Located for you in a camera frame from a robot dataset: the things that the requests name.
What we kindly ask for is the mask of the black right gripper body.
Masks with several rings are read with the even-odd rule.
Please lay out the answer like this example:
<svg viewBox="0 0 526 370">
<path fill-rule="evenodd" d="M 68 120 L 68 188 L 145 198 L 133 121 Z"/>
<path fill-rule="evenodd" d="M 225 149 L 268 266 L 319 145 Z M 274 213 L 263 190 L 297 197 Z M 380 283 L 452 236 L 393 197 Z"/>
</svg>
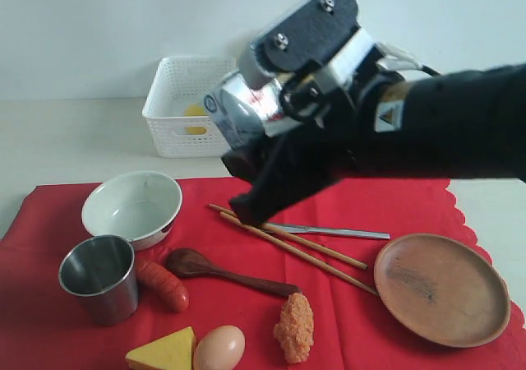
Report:
<svg viewBox="0 0 526 370">
<path fill-rule="evenodd" d="M 326 63 L 306 61 L 288 79 L 279 100 L 299 127 L 279 138 L 279 172 L 306 173 L 321 181 L 365 171 L 372 154 L 367 138 L 376 135 L 376 111 L 398 72 L 378 64 L 385 54 L 375 44 L 352 51 L 349 45 Z"/>
</svg>

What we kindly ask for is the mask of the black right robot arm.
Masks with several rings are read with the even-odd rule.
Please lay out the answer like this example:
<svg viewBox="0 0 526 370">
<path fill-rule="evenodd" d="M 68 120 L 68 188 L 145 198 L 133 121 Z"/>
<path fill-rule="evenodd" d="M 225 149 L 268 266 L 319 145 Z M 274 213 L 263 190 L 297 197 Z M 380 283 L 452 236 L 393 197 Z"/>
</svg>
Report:
<svg viewBox="0 0 526 370">
<path fill-rule="evenodd" d="M 524 65 L 406 81 L 364 40 L 277 74 L 255 101 L 240 71 L 205 99 L 225 167 L 250 184 L 229 202 L 244 224 L 344 178 L 525 177 Z"/>
</svg>

